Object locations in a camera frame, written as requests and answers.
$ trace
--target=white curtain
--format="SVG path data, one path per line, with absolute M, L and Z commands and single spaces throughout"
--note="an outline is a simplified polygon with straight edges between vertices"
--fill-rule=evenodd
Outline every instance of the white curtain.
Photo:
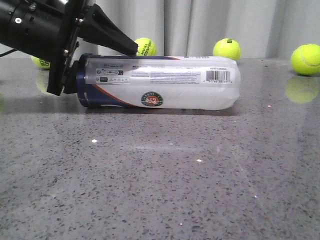
M 302 44 L 320 44 L 320 0 L 96 0 L 133 40 L 152 39 L 158 55 L 210 56 L 225 37 L 242 58 L 289 58 Z M 0 52 L 8 48 L 0 45 Z M 75 54 L 117 52 L 80 41 Z M 14 53 L 9 57 L 21 57 Z

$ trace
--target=cable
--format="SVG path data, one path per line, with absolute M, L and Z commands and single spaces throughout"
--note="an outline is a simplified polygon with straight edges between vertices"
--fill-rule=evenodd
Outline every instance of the cable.
M 9 50 L 9 51 L 6 51 L 6 52 L 4 52 L 4 53 L 1 53 L 1 54 L 0 54 L 0 58 L 1 58 L 1 57 L 4 57 L 4 56 L 6 56 L 6 55 L 12 54 L 12 53 L 14 53 L 14 52 L 16 52 L 16 51 L 18 51 L 18 50 L 16 50 L 16 49 L 11 49 L 11 50 Z

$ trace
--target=granite countertop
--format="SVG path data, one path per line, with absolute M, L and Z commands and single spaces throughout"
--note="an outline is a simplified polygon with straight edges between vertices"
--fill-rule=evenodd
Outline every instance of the granite countertop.
M 320 75 L 238 65 L 226 110 L 89 109 L 1 58 L 0 239 L 319 239 Z

